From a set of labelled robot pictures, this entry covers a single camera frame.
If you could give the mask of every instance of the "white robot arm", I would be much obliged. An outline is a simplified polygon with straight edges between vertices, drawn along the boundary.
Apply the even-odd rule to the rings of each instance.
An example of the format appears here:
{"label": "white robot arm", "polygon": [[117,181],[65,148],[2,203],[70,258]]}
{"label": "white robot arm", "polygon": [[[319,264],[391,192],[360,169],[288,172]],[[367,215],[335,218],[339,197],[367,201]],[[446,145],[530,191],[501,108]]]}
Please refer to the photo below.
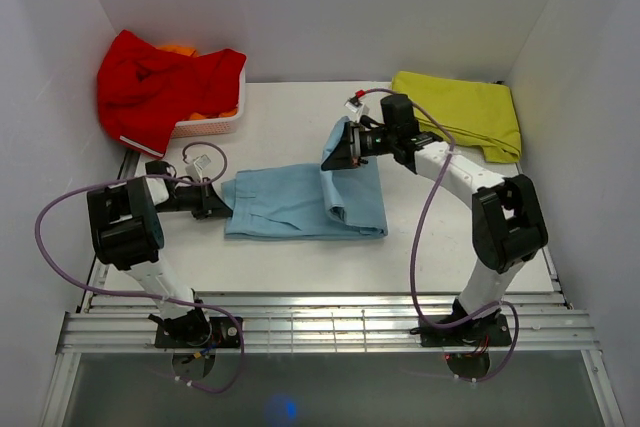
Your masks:
{"label": "white robot arm", "polygon": [[[434,142],[415,153],[416,173],[422,177],[435,180],[449,152],[446,142]],[[451,159],[441,186],[464,202],[470,209],[473,194],[481,189],[493,189],[503,185],[504,176],[480,167],[461,155]],[[499,273],[484,265],[478,258],[467,286],[458,296],[458,301],[465,312],[471,313],[493,301],[499,301],[522,269],[525,261],[515,262],[506,271]],[[482,316],[491,315],[498,307],[485,310]]]}
{"label": "white robot arm", "polygon": [[[350,99],[358,110],[358,97]],[[366,157],[392,154],[417,175],[436,180],[449,154],[449,144],[432,132],[420,132],[413,103],[403,94],[381,101],[384,123],[359,116],[345,124],[336,148],[323,170],[353,169]],[[525,262],[547,243],[547,230],[531,180],[518,175],[505,178],[465,157],[453,154],[441,185],[472,211],[473,247],[478,260],[467,286],[444,323],[467,317],[491,302],[500,301]],[[498,307],[477,314],[467,327],[487,324]]]}
{"label": "white robot arm", "polygon": [[[170,165],[163,161],[148,162],[145,167],[147,174],[168,176],[170,172]],[[88,192],[87,204],[93,248],[103,264],[114,265],[149,294],[200,303],[160,255],[164,235],[158,212],[189,211],[196,219],[230,217],[231,209],[210,184],[177,187],[175,182],[138,177]],[[170,339],[194,347],[210,340],[211,325],[203,309],[154,302],[160,316],[149,318]]]}

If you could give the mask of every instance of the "white enclosure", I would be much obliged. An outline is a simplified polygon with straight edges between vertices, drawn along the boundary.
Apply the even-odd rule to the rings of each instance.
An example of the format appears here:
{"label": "white enclosure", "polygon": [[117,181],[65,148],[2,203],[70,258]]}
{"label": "white enclosure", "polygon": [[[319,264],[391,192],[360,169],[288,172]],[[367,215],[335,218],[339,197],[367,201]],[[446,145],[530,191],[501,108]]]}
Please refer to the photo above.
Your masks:
{"label": "white enclosure", "polygon": [[[399,69],[506,80],[562,288],[589,309],[625,420],[640,425],[640,363],[629,354],[640,340],[640,0],[0,0],[0,9],[2,425],[38,424],[64,312],[80,299],[39,257],[33,222],[59,194],[118,173],[123,151],[100,129],[94,83],[124,28],[156,44],[243,51],[250,82],[388,81]],[[44,227],[55,258],[85,279],[83,199]],[[551,289],[544,282],[538,291]]]}

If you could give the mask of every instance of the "orange cloth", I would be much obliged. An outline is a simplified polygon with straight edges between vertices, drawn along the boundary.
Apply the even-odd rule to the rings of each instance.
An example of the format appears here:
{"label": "orange cloth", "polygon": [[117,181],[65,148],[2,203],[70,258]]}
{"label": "orange cloth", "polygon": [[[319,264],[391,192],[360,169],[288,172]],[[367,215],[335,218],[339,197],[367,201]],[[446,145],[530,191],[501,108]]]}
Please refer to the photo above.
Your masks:
{"label": "orange cloth", "polygon": [[235,109],[230,110],[229,112],[221,113],[218,117],[233,117],[237,113],[238,113],[238,108],[236,107]]}
{"label": "orange cloth", "polygon": [[207,119],[208,119],[208,117],[206,115],[202,115],[202,114],[199,114],[197,112],[194,112],[193,114],[191,114],[189,116],[189,118],[187,120],[207,120]]}
{"label": "orange cloth", "polygon": [[184,47],[182,45],[161,45],[160,47],[156,47],[158,50],[162,50],[164,52],[173,52],[174,54],[186,55],[187,57],[197,57],[198,51],[193,47]]}

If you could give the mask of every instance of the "yellow cloth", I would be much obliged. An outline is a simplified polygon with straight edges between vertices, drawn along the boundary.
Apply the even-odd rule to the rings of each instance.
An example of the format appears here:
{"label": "yellow cloth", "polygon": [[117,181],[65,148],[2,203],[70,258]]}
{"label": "yellow cloth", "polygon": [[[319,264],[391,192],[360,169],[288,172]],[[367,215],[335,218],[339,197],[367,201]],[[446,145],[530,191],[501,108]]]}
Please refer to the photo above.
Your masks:
{"label": "yellow cloth", "polygon": [[[488,162],[520,159],[520,128],[506,85],[398,72],[391,88],[407,94],[429,112],[451,132],[458,145],[481,147]],[[416,110],[415,114],[422,130],[443,135],[421,112]]]}

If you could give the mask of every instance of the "white basket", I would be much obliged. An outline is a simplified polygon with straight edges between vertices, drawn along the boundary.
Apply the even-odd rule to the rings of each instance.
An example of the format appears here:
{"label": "white basket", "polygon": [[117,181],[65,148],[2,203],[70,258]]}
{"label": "white basket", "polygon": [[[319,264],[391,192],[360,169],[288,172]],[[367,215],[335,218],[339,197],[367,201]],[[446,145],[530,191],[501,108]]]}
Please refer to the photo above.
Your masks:
{"label": "white basket", "polygon": [[183,120],[176,122],[171,137],[194,137],[197,135],[230,134],[238,129],[238,121],[244,113],[246,80],[244,67],[240,72],[240,90],[238,92],[238,112],[233,117],[219,119]]}

